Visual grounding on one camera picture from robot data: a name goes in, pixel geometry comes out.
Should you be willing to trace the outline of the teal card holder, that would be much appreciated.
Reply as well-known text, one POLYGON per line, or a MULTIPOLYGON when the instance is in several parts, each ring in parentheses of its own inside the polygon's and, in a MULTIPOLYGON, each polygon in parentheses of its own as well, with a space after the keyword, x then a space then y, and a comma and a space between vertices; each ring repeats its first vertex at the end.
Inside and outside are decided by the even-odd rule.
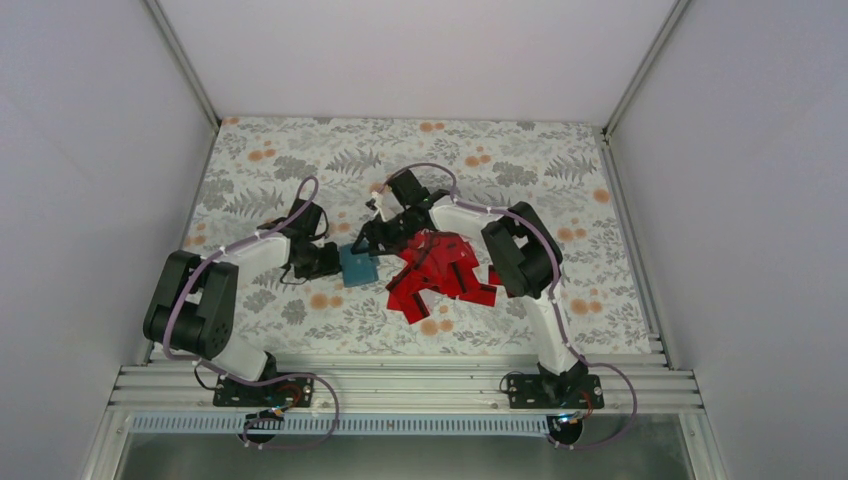
POLYGON ((379 280, 379 259, 365 253, 354 253, 353 245, 339 248, 341 273, 346 288, 360 287, 379 280))

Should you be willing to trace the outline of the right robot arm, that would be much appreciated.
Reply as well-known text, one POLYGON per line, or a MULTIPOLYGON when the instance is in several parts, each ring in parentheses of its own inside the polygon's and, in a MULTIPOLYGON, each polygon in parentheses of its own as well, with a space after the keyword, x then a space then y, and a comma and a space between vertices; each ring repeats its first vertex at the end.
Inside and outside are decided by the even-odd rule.
POLYGON ((367 206, 373 216, 350 250, 371 257, 392 255, 404 267, 387 284, 388 306, 409 323, 427 318, 425 300, 435 293, 492 306, 497 293, 522 301, 536 339, 544 399, 565 407, 580 393, 588 366, 568 340, 557 290, 562 253, 531 205, 475 204, 458 186, 430 191, 406 167, 384 184, 400 209, 390 210, 381 191, 367 206))

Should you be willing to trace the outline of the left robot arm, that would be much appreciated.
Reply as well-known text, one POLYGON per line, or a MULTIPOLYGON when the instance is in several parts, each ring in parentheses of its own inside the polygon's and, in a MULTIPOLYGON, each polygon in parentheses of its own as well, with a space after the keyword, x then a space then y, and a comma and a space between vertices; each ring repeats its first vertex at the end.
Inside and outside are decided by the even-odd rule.
POLYGON ((238 390, 252 404, 270 402, 279 382, 272 372, 273 357, 235 333, 238 290, 274 268, 302 281, 339 273, 339 249, 327 241, 328 230, 325 210, 297 199, 288 215, 210 257, 185 250, 171 253, 143 322, 144 336, 239 378, 238 390))

